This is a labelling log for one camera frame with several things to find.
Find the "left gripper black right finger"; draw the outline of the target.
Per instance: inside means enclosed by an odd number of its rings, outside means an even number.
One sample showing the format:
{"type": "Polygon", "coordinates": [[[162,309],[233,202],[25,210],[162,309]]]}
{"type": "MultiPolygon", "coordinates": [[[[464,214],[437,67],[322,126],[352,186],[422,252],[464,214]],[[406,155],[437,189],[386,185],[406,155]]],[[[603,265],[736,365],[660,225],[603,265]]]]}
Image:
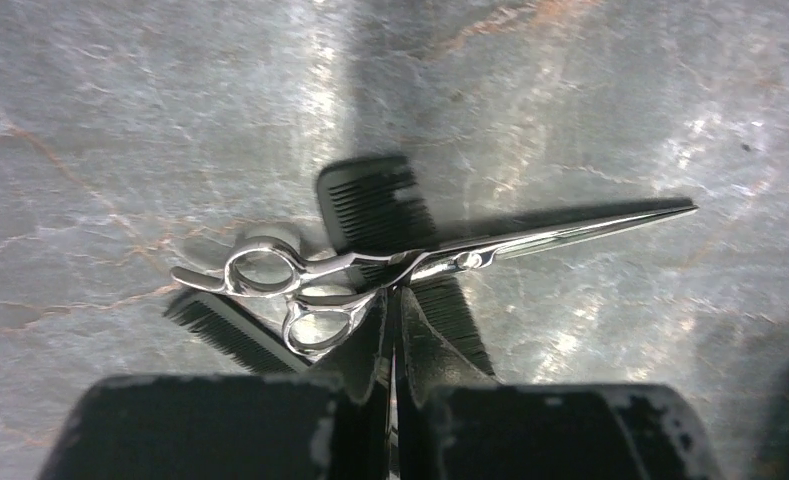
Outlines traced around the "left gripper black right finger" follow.
{"type": "Polygon", "coordinates": [[[664,384],[502,384],[393,297],[405,479],[720,479],[688,402],[664,384]]]}

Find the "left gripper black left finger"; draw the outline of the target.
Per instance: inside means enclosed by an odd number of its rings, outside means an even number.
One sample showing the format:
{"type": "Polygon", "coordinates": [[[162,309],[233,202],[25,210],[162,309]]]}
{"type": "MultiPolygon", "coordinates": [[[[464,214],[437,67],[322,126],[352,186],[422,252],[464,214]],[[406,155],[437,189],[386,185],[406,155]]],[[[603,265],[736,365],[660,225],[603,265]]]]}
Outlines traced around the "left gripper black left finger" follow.
{"type": "Polygon", "coordinates": [[[42,479],[385,479],[391,290],[303,373],[118,375],[67,415],[42,479]]]}

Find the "silver scissors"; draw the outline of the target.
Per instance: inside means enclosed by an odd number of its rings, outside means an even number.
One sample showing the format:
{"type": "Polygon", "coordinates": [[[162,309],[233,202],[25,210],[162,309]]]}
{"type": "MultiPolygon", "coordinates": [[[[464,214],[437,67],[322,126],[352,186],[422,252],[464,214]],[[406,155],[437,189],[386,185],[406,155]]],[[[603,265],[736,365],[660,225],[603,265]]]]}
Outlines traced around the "silver scissors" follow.
{"type": "Polygon", "coordinates": [[[538,227],[502,235],[471,237],[446,242],[434,249],[410,249],[388,255],[348,252],[326,259],[303,257],[289,243],[274,236],[254,236],[233,247],[226,255],[220,276],[196,272],[182,266],[171,268],[171,277],[181,285],[198,291],[239,298],[273,298],[282,296],[287,308],[281,326],[281,339],[293,353],[313,356],[328,352],[343,343],[364,319],[366,308],[382,292],[486,268],[498,260],[507,260],[556,248],[615,235],[693,214],[695,204],[658,208],[538,227]],[[255,281],[244,275],[239,262],[250,254],[272,255],[288,268],[286,279],[276,283],[255,281]],[[305,294],[316,281],[359,266],[380,266],[385,277],[354,294],[310,296],[305,294]],[[308,316],[336,314],[344,326],[333,336],[316,343],[297,340],[292,330],[308,316]]]}

